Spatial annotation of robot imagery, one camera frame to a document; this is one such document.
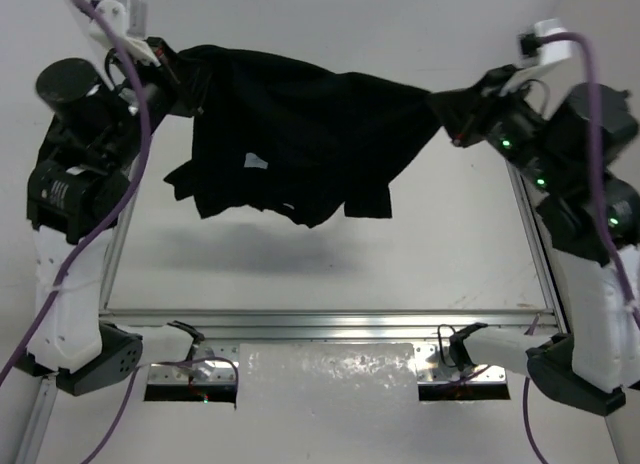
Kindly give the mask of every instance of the aluminum frame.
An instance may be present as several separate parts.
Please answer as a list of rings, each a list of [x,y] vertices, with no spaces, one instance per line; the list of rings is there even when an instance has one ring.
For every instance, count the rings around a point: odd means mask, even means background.
[[[536,272],[542,289],[546,309],[518,310],[464,310],[428,312],[254,312],[254,311],[188,311],[184,309],[150,311],[108,307],[108,300],[127,231],[133,215],[135,201],[124,211],[115,231],[112,248],[105,256],[106,271],[101,293],[101,316],[131,326],[160,326],[171,320],[182,320],[194,325],[209,340],[225,341],[327,341],[327,342],[415,342],[431,341],[439,324],[464,326],[473,322],[526,329],[535,316],[540,315],[542,329],[568,329],[568,322],[553,270],[547,258],[549,243],[540,231],[539,223],[527,192],[525,181],[507,166],[516,203],[529,242]],[[55,402],[55,385],[43,380],[34,403],[27,431],[23,436],[16,464],[35,464],[46,434]]]

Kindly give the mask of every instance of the cable tie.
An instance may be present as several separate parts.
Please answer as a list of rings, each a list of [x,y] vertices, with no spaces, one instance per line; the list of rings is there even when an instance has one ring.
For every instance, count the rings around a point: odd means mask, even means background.
[[[631,301],[627,301],[624,304],[624,310],[629,314],[633,314],[637,309],[638,309],[638,301],[635,299]]]
[[[93,286],[94,284],[100,284],[101,282],[102,282],[101,279],[94,279],[92,281],[87,281],[82,284],[78,284],[77,286],[69,286],[69,285],[66,285],[64,282],[58,285],[46,284],[41,282],[40,285],[42,286],[42,288],[45,290],[47,294],[51,294],[52,292],[57,292],[58,295],[60,295],[65,292],[79,291],[80,289],[85,289],[87,287]]]

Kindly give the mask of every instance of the black clamp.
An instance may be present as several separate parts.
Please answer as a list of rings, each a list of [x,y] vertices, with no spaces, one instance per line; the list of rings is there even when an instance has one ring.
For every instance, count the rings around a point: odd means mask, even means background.
[[[525,59],[538,57],[538,51],[542,47],[541,39],[534,32],[528,32],[518,36],[520,44],[520,55]]]
[[[184,322],[173,321],[167,324],[167,326],[175,327],[176,329],[180,329],[181,331],[186,332],[191,337],[193,337],[194,344],[200,344],[204,341],[204,334],[199,332],[195,327],[190,326],[189,324],[185,324]]]
[[[469,357],[467,348],[464,345],[464,340],[474,332],[486,327],[489,326],[487,324],[477,322],[465,327],[464,329],[461,329],[460,331],[452,334],[451,337],[449,337],[449,356],[451,357],[459,371],[462,372],[465,369],[475,367],[477,365]]]

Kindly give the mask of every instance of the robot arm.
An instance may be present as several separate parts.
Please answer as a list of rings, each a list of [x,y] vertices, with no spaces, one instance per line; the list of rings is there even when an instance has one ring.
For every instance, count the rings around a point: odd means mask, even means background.
[[[570,56],[539,38],[564,32],[539,23],[520,37],[524,68],[489,71],[474,86],[433,96],[432,104],[457,147],[486,140],[545,197],[536,207],[565,270],[574,306],[572,333],[547,337],[469,326],[450,338],[451,358],[463,371],[491,364],[530,377],[550,399],[598,415],[624,405],[622,387],[640,381],[640,333],[594,224],[586,151],[587,84],[575,86],[548,120],[525,101],[526,84]],[[627,92],[596,84],[602,95],[605,166],[638,134]],[[634,289],[640,269],[640,196],[604,169],[609,232]]]
[[[135,61],[152,131],[169,114],[201,113],[198,82],[190,76],[206,79],[206,66],[180,59],[162,39],[144,38],[140,0],[94,5]],[[93,22],[90,34],[108,44]],[[187,325],[127,328],[99,320],[104,258],[117,221],[79,254],[59,288],[53,285],[67,256],[129,186],[127,173],[141,135],[129,83],[111,89],[91,63],[70,58],[45,69],[36,91],[54,112],[28,183],[27,217],[38,256],[36,313],[52,291],[58,295],[17,367],[32,375],[57,372],[60,389],[81,395],[117,383],[145,364],[187,360],[202,340]]]

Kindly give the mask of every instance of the black t-shirt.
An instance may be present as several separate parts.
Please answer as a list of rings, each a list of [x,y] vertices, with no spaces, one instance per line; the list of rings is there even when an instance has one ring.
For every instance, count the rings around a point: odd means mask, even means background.
[[[428,91],[255,51],[199,46],[211,66],[192,158],[165,181],[202,218],[251,206],[317,226],[390,218],[389,183],[440,127]]]

